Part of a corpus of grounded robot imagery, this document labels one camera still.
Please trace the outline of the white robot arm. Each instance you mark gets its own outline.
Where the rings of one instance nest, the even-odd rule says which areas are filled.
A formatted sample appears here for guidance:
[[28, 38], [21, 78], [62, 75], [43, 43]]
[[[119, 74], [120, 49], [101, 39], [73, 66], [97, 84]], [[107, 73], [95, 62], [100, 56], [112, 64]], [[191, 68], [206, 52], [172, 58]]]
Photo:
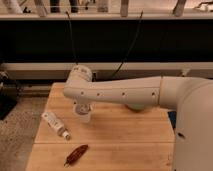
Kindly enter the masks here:
[[63, 94], [75, 101], [74, 111], [85, 122], [93, 101], [176, 111], [172, 171], [213, 171], [213, 80], [154, 76], [94, 82], [88, 67], [76, 65]]

